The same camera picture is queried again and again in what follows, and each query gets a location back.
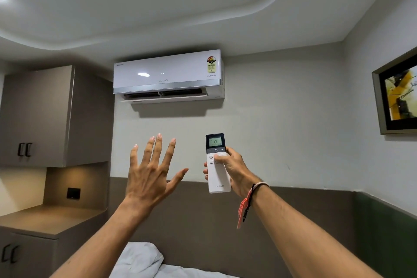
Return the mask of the person's right hand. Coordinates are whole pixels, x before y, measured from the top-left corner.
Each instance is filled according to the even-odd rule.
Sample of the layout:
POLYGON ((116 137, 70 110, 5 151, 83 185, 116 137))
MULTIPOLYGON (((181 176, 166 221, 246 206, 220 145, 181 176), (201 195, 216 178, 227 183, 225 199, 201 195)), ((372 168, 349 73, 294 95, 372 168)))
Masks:
POLYGON ((227 154, 235 159, 236 163, 233 168, 226 168, 224 166, 230 176, 231 187, 238 196, 245 198, 252 185, 262 180, 247 168, 241 154, 231 147, 226 147, 226 151, 227 154))

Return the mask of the person's right forearm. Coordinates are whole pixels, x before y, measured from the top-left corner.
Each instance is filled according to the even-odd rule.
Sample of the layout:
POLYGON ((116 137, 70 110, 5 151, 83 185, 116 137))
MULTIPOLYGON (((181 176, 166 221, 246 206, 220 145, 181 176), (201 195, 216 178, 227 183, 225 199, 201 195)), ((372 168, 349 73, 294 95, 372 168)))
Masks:
POLYGON ((243 195, 295 278, 382 278, 266 183, 250 182, 243 195))

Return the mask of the red and black wrist threads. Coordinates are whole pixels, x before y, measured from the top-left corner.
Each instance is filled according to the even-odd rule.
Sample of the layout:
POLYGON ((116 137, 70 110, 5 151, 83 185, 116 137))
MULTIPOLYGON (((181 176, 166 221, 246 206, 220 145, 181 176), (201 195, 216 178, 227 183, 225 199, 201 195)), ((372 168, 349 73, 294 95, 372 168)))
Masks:
POLYGON ((259 188, 260 186, 269 187, 269 184, 266 183, 265 181, 261 181, 261 182, 258 182, 256 184, 253 184, 252 187, 250 188, 247 196, 242 200, 242 202, 239 206, 239 209, 238 209, 237 229, 240 229, 242 223, 245 222, 248 210, 249 210, 249 208, 251 206, 251 203, 252 203, 253 195, 254 195, 256 189, 259 188))

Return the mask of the white wall air conditioner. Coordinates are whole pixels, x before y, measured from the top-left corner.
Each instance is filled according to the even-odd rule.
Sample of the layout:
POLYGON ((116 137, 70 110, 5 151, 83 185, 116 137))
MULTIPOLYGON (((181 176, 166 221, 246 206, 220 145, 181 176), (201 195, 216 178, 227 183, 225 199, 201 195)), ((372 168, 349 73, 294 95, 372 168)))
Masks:
POLYGON ((225 98, 219 49, 120 62, 113 71, 114 95, 131 104, 225 98))

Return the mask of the framed wall picture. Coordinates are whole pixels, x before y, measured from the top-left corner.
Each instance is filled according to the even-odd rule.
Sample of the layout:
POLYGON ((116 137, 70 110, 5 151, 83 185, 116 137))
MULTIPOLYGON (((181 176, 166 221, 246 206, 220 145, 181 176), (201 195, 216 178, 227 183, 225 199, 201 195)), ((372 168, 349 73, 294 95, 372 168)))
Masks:
POLYGON ((417 134, 417 47, 372 72, 379 132, 417 134))

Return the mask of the white air conditioner remote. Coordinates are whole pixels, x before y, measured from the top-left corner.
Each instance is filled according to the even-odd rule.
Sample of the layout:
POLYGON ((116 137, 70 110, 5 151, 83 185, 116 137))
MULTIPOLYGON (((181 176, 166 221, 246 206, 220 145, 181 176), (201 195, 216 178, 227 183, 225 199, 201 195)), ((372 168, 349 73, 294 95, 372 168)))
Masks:
POLYGON ((208 171, 208 190, 211 194, 231 192, 230 176, 225 166, 216 162, 214 156, 226 156, 226 143, 223 133, 206 135, 206 159, 208 171))

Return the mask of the white bed sheet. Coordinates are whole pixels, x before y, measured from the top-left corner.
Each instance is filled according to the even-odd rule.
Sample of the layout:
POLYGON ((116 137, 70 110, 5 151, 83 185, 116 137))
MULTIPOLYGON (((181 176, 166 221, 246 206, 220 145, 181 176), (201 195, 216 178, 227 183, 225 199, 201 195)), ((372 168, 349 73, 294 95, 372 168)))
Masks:
POLYGON ((240 278, 221 272, 211 272, 196 268, 184 268, 162 264, 154 278, 240 278))

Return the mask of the person's left hand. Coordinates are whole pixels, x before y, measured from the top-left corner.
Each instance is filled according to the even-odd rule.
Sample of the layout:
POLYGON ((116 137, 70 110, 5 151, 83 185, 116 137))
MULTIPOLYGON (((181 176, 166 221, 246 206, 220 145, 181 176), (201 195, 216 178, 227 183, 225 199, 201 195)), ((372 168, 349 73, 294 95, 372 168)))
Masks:
POLYGON ((170 141, 165 156, 156 170, 150 169, 150 139, 145 146, 141 161, 138 158, 139 168, 136 175, 130 177, 130 168, 128 170, 128 183, 123 205, 137 216, 149 215, 156 205, 172 193, 166 191, 166 183, 169 182, 167 175, 174 155, 176 138, 170 141))

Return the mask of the brown padded headboard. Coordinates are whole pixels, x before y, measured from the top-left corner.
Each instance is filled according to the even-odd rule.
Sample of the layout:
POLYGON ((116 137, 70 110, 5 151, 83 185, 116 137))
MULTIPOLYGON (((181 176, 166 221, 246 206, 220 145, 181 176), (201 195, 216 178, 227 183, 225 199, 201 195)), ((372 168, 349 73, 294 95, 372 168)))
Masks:
MULTIPOLYGON (((353 192, 272 187, 282 199, 356 254, 353 192)), ((209 194, 204 182, 181 181, 130 238, 149 242, 164 264, 217 271, 242 278, 291 278, 291 274, 250 208, 237 229, 241 199, 234 192, 209 194)))

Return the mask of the grey wall cabinet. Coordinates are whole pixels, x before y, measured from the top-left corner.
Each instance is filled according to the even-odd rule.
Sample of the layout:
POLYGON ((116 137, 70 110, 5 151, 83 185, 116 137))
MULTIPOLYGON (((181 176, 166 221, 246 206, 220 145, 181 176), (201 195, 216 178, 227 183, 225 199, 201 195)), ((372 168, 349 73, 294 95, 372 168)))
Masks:
POLYGON ((110 161, 114 101, 111 81, 75 66, 6 75, 0 166, 71 167, 110 161), (21 142, 33 143, 31 157, 17 155, 21 142))

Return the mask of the white pillow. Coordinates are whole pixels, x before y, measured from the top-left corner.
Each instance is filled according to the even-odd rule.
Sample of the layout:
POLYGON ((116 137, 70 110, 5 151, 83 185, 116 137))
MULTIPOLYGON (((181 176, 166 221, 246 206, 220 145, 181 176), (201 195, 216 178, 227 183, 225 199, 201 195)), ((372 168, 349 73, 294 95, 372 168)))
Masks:
POLYGON ((154 244, 129 242, 109 278, 154 278, 163 260, 163 254, 154 244))

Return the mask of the person's left forearm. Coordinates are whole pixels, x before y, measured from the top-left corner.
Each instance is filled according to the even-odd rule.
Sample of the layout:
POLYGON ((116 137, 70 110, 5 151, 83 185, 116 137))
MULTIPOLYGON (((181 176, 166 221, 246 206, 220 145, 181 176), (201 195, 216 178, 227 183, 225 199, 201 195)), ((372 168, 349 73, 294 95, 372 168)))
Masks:
POLYGON ((129 239, 154 204, 149 198, 126 197, 104 226, 50 278, 109 278, 129 239))

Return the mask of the grey base cabinet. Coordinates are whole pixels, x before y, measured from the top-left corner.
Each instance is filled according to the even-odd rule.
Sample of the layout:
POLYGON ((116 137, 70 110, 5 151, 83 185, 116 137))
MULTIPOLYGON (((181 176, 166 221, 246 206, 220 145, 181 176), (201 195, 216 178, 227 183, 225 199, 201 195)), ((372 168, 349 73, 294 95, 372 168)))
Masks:
POLYGON ((0 263, 0 278, 48 278, 106 219, 105 210, 48 205, 0 216, 0 257, 4 245, 20 246, 17 263, 0 263))

